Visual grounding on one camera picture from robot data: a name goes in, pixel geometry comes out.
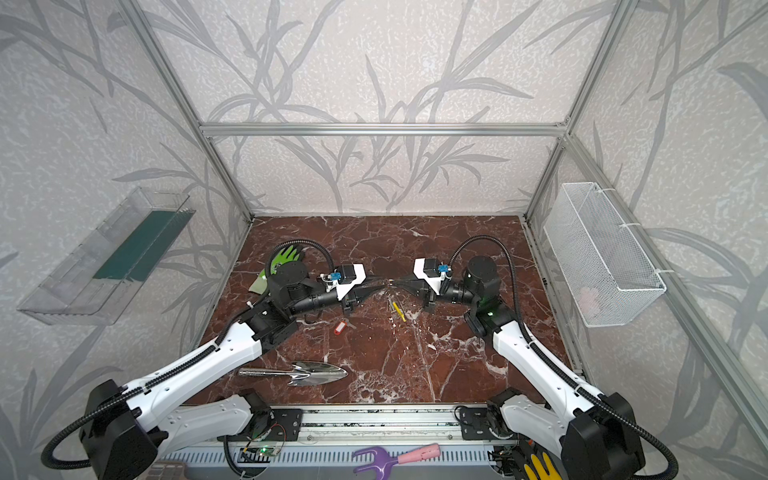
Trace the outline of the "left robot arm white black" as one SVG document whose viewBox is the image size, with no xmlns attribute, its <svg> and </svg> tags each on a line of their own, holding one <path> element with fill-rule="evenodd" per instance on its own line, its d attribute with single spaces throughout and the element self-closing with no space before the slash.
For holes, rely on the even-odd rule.
<svg viewBox="0 0 768 480">
<path fill-rule="evenodd" d="M 119 386 L 94 388 L 82 417 L 55 434 L 40 454 L 51 470 L 90 468 L 99 479 L 134 479 L 160 456 L 210 437 L 236 436 L 259 412 L 254 396 L 234 395 L 221 406 L 192 409 L 188 399 L 225 374 L 258 359 L 293 335 L 297 317 L 327 308 L 353 311 L 381 290 L 359 263 L 335 265 L 314 240 L 278 244 L 265 262 L 266 288 L 209 342 L 153 373 Z"/>
</svg>

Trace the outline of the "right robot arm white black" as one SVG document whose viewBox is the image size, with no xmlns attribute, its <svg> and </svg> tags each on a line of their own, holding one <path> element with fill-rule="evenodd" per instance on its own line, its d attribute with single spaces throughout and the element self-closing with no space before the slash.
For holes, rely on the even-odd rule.
<svg viewBox="0 0 768 480">
<path fill-rule="evenodd" d="M 522 393 L 511 393 L 490 402 L 489 410 L 496 416 L 493 423 L 502 435 L 523 436 L 556 455 L 570 479 L 643 479 L 645 444 L 666 461 L 657 478 L 678 476 L 675 454 L 636 423 L 624 397 L 604 394 L 535 337 L 521 311 L 515 274 L 508 284 L 513 302 L 507 304 L 493 258 L 471 258 L 459 279 L 453 272 L 452 262 L 417 258 L 411 273 L 393 284 L 421 298 L 425 307 L 439 301 L 467 306 L 464 320 L 472 333 L 520 371 L 543 397 L 545 402 L 536 404 Z"/>
</svg>

